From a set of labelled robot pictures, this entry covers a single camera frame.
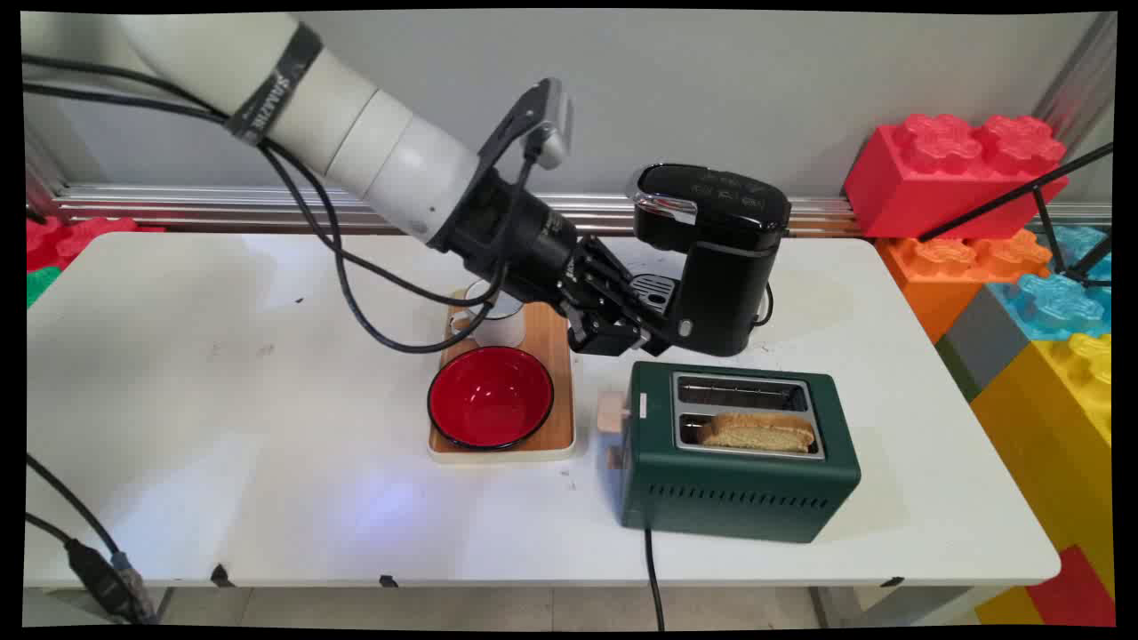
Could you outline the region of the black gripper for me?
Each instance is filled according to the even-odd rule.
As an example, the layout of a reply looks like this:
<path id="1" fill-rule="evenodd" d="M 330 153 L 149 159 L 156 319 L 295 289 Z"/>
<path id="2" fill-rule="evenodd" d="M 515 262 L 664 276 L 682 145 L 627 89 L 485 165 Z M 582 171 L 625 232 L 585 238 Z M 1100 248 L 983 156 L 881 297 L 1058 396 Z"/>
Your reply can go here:
<path id="1" fill-rule="evenodd" d="M 521 191 L 508 222 L 516 187 L 489 169 L 434 238 L 435 251 L 455 252 L 468 271 L 487 281 L 501 252 L 508 255 L 504 292 L 523 303 L 560 303 L 566 340 L 578 354 L 621 356 L 630 348 L 670 346 L 667 314 L 675 280 L 630 274 L 597 236 L 580 240 L 572 222 Z M 576 247 L 576 284 L 558 281 Z"/>

